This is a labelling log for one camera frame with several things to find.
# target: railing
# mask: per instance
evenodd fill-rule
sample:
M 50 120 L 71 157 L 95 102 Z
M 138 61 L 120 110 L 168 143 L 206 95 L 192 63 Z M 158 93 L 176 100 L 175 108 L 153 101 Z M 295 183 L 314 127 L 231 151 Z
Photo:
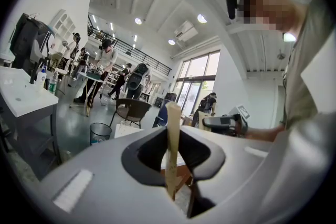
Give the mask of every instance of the railing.
M 91 22 L 88 21 L 88 36 L 92 37 L 94 39 L 97 39 L 99 41 L 102 41 L 104 39 L 110 39 L 111 41 L 115 41 L 115 43 L 113 44 L 113 47 L 118 50 L 121 51 L 133 58 L 135 58 L 136 60 L 140 61 L 140 62 L 144 62 L 144 63 L 148 63 L 150 65 L 151 68 L 156 69 L 157 71 L 165 74 L 168 76 L 171 68 L 169 68 L 168 66 L 164 65 L 163 63 L 155 60 L 154 58 L 148 56 L 147 54 L 143 53 L 142 51 L 133 48 L 131 45 L 127 44 L 126 42 L 114 38 L 111 35 L 104 33 L 103 31 L 98 31 L 97 29 L 95 29 L 92 25 L 90 25 Z

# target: black cap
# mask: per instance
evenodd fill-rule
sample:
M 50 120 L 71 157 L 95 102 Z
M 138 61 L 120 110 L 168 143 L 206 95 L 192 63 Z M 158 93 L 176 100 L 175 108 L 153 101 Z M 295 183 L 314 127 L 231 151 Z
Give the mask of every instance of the black cap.
M 109 40 L 109 39 L 105 39 L 104 41 L 103 41 L 103 43 L 101 44 L 101 47 L 103 48 L 103 49 L 106 49 L 107 47 L 109 47 L 109 46 L 111 46 L 112 44 L 111 44 L 111 41 Z

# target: white cabinet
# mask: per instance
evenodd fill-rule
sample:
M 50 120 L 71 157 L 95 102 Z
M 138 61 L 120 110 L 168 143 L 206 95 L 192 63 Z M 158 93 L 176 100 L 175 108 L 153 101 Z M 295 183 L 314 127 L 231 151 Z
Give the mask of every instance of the white cabinet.
M 76 29 L 72 19 L 64 9 L 61 9 L 52 19 L 50 27 L 53 28 L 54 32 L 60 39 L 65 41 L 68 41 L 69 37 L 72 36 L 71 34 Z

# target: person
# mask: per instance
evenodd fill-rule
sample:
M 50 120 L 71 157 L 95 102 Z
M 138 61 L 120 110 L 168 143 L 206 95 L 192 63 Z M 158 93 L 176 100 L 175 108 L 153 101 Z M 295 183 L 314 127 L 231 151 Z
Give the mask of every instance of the person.
M 118 57 L 118 52 L 112 47 L 112 43 L 110 39 L 106 39 L 103 41 L 101 49 L 98 51 L 97 56 L 95 58 L 95 65 L 102 70 L 102 75 L 100 76 L 100 80 L 104 80 L 108 75 L 109 71 L 113 67 L 116 59 Z M 91 86 L 94 81 L 89 79 L 86 87 L 83 89 L 83 93 L 79 98 L 75 98 L 73 100 L 74 103 L 85 103 L 87 92 L 89 92 Z M 102 82 L 96 82 L 96 85 L 93 87 L 90 95 L 88 96 L 88 101 L 91 102 L 91 107 L 93 106 L 93 100 L 102 85 Z
M 87 54 L 86 48 L 81 48 L 80 55 L 78 57 L 79 63 L 76 67 L 76 69 L 73 71 L 73 80 L 76 81 L 79 77 L 79 72 L 86 73 L 88 70 L 88 64 L 89 64 L 89 55 Z
M 116 81 L 115 86 L 113 87 L 112 91 L 108 93 L 108 96 L 111 97 L 112 94 L 116 94 L 114 100 L 119 99 L 120 88 L 125 84 L 125 80 L 127 79 L 130 69 L 132 67 L 131 63 L 128 63 L 123 71 L 119 72 L 119 78 Z
M 334 29 L 334 18 L 325 0 L 311 0 L 309 4 L 294 0 L 240 0 L 238 15 L 245 22 L 262 23 L 270 30 L 290 33 L 296 37 L 284 72 L 286 91 L 284 117 L 273 129 L 248 128 L 245 137 L 274 141 L 283 130 L 317 114 L 314 100 L 301 78 L 301 73 L 323 46 Z M 242 130 L 239 124 L 236 132 Z
M 144 63 L 138 64 L 138 66 L 134 69 L 133 72 L 137 70 L 139 65 L 143 65 L 143 64 Z M 126 98 L 129 98 L 129 99 L 133 98 L 133 99 L 139 100 L 143 87 L 144 86 L 146 87 L 151 82 L 152 69 L 148 63 L 146 63 L 146 66 L 147 66 L 147 71 L 142 75 L 142 79 L 141 79 L 139 86 L 135 90 L 128 89 Z
M 73 41 L 68 44 L 68 45 L 65 45 L 63 44 L 63 46 L 65 47 L 65 52 L 63 53 L 63 64 L 62 64 L 62 69 L 65 69 L 66 65 L 67 65 L 67 62 L 69 61 L 70 57 L 71 57 L 71 54 L 72 52 L 74 51 L 74 49 L 78 46 L 78 43 L 80 41 L 80 35 L 79 33 L 72 33 L 73 34 Z M 63 75 L 58 75 L 58 80 L 62 80 L 63 78 Z
M 216 93 L 212 92 L 201 100 L 201 102 L 199 103 L 199 106 L 198 106 L 198 108 L 195 111 L 194 116 L 193 116 L 193 125 L 194 126 L 199 121 L 199 117 L 198 117 L 198 112 L 199 111 L 204 112 L 204 113 L 211 113 L 212 117 L 216 114 L 215 113 L 215 108 L 216 108 L 216 103 L 217 103 L 216 98 L 217 98 Z

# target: shoe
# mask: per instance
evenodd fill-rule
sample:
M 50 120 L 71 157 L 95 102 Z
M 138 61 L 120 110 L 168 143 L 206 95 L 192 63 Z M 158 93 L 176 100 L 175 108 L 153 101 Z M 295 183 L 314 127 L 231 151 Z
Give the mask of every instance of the shoe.
M 75 98 L 75 99 L 73 100 L 73 102 L 74 102 L 74 103 L 82 103 L 82 104 L 85 103 L 85 101 L 81 100 L 80 98 Z

